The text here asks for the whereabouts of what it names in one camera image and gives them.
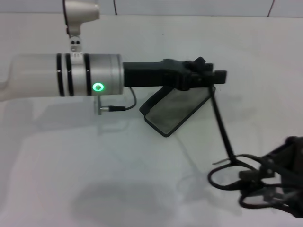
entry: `white table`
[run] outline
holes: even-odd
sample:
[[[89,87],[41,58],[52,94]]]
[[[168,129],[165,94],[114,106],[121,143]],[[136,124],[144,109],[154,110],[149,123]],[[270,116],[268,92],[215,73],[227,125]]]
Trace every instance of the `white table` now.
[[[82,32],[89,53],[203,56],[227,70],[217,97],[233,148],[262,155],[303,135],[302,27],[287,18],[102,16]],[[68,51],[62,15],[0,14],[0,31],[3,80],[16,54]],[[280,211],[241,209],[238,192],[213,189],[206,174],[226,154],[210,103],[163,138],[139,113],[157,89],[138,88],[135,109],[101,117],[87,97],[1,103],[0,226],[302,226]]]

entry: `black clamp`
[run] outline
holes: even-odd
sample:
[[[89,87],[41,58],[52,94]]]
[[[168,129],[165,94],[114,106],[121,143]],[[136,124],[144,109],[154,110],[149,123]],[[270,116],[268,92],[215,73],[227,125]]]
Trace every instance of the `black clamp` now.
[[[239,204],[247,209],[274,208],[292,214],[296,218],[303,218],[303,138],[289,137],[285,144],[263,157],[253,155],[239,155],[247,157],[261,164],[259,170],[241,162],[230,163],[210,172],[208,180],[215,188],[241,192]],[[240,180],[230,185],[218,185],[213,182],[214,173],[231,166],[246,167],[249,170],[240,171]],[[281,183],[267,184],[263,179],[281,175]],[[262,196],[262,204],[249,204],[246,199]]]
[[[125,87],[171,87],[180,91],[225,84],[227,72],[213,71],[202,57],[195,61],[125,62]]]

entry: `smartphone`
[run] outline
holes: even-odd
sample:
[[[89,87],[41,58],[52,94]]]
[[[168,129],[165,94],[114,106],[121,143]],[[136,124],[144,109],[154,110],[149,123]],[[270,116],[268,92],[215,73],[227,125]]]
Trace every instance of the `smartphone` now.
[[[140,108],[140,112],[152,128],[169,137],[210,97],[208,88],[179,91],[163,87]]]

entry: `black arm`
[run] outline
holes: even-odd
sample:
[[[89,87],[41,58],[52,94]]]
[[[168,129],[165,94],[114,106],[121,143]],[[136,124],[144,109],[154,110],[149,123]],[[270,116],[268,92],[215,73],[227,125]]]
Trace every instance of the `black arm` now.
[[[125,87],[169,86],[178,90],[209,87],[226,82],[226,71],[213,72],[212,64],[204,64],[203,73],[195,70],[195,62],[165,59],[161,62],[124,63]]]

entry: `white wall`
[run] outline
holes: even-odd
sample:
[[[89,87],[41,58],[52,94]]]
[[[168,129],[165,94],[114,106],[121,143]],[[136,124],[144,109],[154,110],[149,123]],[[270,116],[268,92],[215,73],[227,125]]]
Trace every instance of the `white wall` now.
[[[268,15],[272,0],[116,0],[121,15]]]
[[[99,0],[101,13],[114,15],[113,0]],[[62,0],[0,0],[0,12],[62,12]]]
[[[276,0],[271,17],[303,17],[303,0]]]
[[[115,14],[114,0],[99,0],[101,13]],[[120,15],[268,15],[272,0],[116,0]],[[0,12],[62,12],[62,0],[0,0]]]

